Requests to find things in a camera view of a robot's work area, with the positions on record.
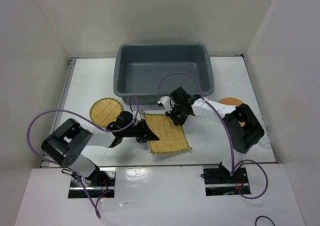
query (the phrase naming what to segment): white table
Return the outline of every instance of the white table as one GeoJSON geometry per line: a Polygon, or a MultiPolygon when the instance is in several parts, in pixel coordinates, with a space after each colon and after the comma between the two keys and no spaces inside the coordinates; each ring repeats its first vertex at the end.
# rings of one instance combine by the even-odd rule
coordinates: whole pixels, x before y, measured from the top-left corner
{"type": "MultiPolygon", "coordinates": [[[[210,100],[234,97],[248,104],[259,115],[260,109],[242,57],[211,57],[215,91],[207,96],[210,100]]],[[[66,87],[62,93],[60,109],[74,111],[89,119],[91,106],[101,98],[115,98],[122,102],[125,110],[128,105],[113,91],[115,58],[77,59],[70,69],[66,87]]],[[[147,112],[163,112],[157,105],[143,105],[147,112]]],[[[62,113],[57,117],[54,127],[73,115],[62,113]]],[[[88,123],[76,118],[81,124],[88,123]]],[[[192,152],[181,154],[152,155],[147,144],[139,144],[135,138],[124,138],[115,148],[87,146],[83,155],[98,166],[169,166],[219,164],[230,153],[227,134],[221,124],[206,118],[190,116],[183,126],[192,152]]],[[[275,156],[271,146],[261,148],[254,145],[247,158],[259,163],[274,163],[275,156]]]]}
{"type": "MultiPolygon", "coordinates": [[[[202,166],[117,169],[114,198],[98,205],[101,219],[87,198],[68,199],[70,176],[60,168],[33,169],[15,226],[254,226],[260,215],[276,226],[304,226],[283,164],[262,164],[269,188],[259,199],[240,195],[206,196],[202,166]]],[[[247,165],[252,196],[265,179],[247,165]]],[[[272,224],[261,219],[259,226],[272,224]]]]}

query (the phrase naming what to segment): wall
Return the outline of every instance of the wall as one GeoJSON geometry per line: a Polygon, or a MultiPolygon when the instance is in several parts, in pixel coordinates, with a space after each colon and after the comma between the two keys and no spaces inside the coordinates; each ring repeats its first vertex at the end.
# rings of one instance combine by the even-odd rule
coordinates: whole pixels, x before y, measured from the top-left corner
{"type": "Polygon", "coordinates": [[[274,0],[244,60],[307,226],[320,197],[320,0],[274,0]]]}
{"type": "Polygon", "coordinates": [[[69,56],[115,56],[124,43],[202,42],[243,54],[272,0],[37,0],[69,56]]]}
{"type": "MultiPolygon", "coordinates": [[[[0,0],[0,18],[0,219],[12,226],[31,168],[39,166],[26,143],[27,126],[57,107],[68,58],[36,0],[0,0]]],[[[37,150],[51,119],[32,130],[37,150]]]]}

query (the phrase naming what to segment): woven placemat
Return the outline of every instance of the woven placemat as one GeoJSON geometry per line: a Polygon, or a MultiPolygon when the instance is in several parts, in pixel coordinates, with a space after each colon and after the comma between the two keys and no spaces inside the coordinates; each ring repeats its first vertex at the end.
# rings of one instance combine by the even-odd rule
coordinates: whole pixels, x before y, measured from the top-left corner
{"type": "Polygon", "coordinates": [[[152,154],[175,154],[192,150],[184,129],[181,126],[175,126],[165,114],[146,113],[145,121],[160,139],[147,142],[152,154]]]}
{"type": "MultiPolygon", "coordinates": [[[[224,105],[239,106],[244,102],[242,102],[240,99],[237,99],[235,97],[225,97],[221,99],[219,103],[224,105]]],[[[239,122],[239,123],[242,127],[245,125],[245,122],[239,122]]]]}
{"type": "Polygon", "coordinates": [[[105,128],[109,123],[115,121],[123,110],[121,103],[111,97],[99,99],[90,109],[90,119],[98,126],[105,128]]]}

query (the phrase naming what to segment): gray bin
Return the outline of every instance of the gray bin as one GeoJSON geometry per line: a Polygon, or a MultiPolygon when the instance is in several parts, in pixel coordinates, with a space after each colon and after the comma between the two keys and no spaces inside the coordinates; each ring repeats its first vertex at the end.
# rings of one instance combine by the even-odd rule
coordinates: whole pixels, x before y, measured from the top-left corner
{"type": "MultiPolygon", "coordinates": [[[[205,96],[215,90],[210,57],[202,43],[126,43],[120,46],[115,60],[114,94],[126,104],[131,95],[136,95],[140,105],[156,105],[158,84],[171,73],[193,76],[205,96]]],[[[161,84],[160,95],[168,96],[180,86],[191,96],[199,94],[197,85],[190,78],[172,75],[161,84]]]]}

